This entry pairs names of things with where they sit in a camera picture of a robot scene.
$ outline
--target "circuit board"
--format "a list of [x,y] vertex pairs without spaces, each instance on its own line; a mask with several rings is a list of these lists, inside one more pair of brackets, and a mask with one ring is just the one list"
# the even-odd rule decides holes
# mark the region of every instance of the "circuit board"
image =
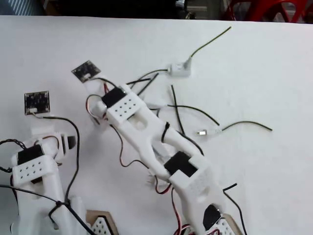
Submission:
[[24,95],[25,115],[50,112],[49,91],[26,93]]
[[100,72],[101,70],[97,68],[97,66],[94,65],[90,60],[72,70],[72,73],[83,83],[88,79],[96,76]]

